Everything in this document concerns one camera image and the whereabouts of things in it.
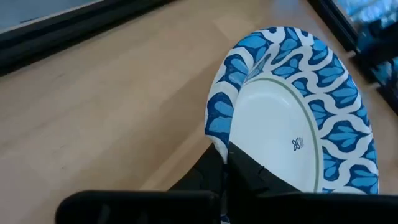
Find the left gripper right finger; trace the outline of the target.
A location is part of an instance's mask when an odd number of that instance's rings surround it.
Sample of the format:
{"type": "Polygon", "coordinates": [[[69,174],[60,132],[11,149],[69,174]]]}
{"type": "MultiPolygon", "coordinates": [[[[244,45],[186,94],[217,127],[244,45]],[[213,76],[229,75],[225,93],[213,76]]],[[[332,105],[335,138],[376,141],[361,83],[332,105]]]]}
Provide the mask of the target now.
{"type": "Polygon", "coordinates": [[[398,224],[398,196],[304,193],[228,146],[232,224],[398,224]]]}

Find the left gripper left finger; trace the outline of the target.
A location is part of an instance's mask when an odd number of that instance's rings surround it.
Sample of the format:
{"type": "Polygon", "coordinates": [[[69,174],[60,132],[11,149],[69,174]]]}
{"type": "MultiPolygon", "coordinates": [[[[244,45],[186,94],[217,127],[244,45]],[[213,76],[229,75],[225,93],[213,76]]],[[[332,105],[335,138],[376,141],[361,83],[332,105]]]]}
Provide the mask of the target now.
{"type": "Polygon", "coordinates": [[[84,190],[65,198],[55,224],[221,224],[223,160],[210,144],[166,191],[84,190]]]}

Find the blue patterned paper bowl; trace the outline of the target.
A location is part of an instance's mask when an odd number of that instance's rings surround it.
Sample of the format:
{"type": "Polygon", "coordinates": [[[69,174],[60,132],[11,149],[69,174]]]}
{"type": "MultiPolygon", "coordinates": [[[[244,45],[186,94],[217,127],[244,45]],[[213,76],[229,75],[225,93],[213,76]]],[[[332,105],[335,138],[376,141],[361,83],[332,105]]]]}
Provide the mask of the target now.
{"type": "Polygon", "coordinates": [[[296,27],[240,40],[211,85],[205,134],[225,162],[240,148],[303,192],[377,194],[368,112],[336,54],[296,27]]]}

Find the black metal table frame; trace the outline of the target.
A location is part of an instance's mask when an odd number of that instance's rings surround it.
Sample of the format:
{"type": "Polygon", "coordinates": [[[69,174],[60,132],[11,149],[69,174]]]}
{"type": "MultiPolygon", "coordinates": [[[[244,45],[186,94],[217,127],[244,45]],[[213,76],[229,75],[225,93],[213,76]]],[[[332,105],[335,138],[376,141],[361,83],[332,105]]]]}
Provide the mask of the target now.
{"type": "MultiPolygon", "coordinates": [[[[176,0],[99,0],[0,33],[0,77],[176,0]]],[[[306,0],[398,114],[398,6],[354,18],[338,0],[306,0]]]]}

